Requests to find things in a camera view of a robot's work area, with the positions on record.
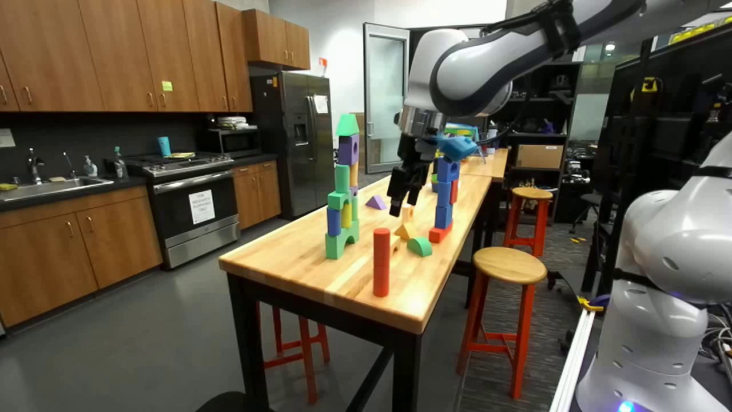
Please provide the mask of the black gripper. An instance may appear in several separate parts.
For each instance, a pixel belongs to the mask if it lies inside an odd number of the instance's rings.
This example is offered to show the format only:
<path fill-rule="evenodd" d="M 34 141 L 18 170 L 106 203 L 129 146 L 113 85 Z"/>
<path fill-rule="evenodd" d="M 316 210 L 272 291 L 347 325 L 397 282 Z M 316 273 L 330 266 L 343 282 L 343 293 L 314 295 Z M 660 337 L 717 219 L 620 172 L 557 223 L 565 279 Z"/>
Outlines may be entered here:
<path fill-rule="evenodd" d="M 435 161 L 437 138 L 435 135 L 401 135 L 399 159 L 401 168 L 391 170 L 386 194 L 391 200 L 390 214 L 393 217 L 401 216 L 401 207 L 408 193 L 408 203 L 416 207 L 421 186 L 425 184 L 425 175 L 431 162 Z"/>

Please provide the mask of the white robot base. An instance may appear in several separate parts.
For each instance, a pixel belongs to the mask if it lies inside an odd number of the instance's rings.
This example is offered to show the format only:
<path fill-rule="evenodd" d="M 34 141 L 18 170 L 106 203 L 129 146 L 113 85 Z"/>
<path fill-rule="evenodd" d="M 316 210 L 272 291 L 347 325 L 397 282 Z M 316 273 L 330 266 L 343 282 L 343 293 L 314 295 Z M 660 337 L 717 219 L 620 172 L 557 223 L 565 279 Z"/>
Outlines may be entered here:
<path fill-rule="evenodd" d="M 696 378 L 706 304 L 732 303 L 732 135 L 679 190 L 625 214 L 598 354 L 578 380 L 582 412 L 728 412 Z"/>

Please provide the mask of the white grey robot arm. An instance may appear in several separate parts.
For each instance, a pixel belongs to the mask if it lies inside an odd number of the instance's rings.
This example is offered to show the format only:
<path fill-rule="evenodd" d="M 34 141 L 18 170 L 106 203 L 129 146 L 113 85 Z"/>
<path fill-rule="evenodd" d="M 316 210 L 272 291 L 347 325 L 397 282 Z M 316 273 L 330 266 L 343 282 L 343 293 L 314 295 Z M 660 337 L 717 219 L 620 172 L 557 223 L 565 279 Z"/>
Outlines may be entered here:
<path fill-rule="evenodd" d="M 645 0 L 548 0 L 521 17 L 489 22 L 479 38 L 463 30 L 425 33 L 397 114 L 401 164 L 391 170 L 390 214 L 399 216 L 403 203 L 416 203 L 448 117 L 498 113 L 515 77 L 575 53 L 642 5 Z"/>

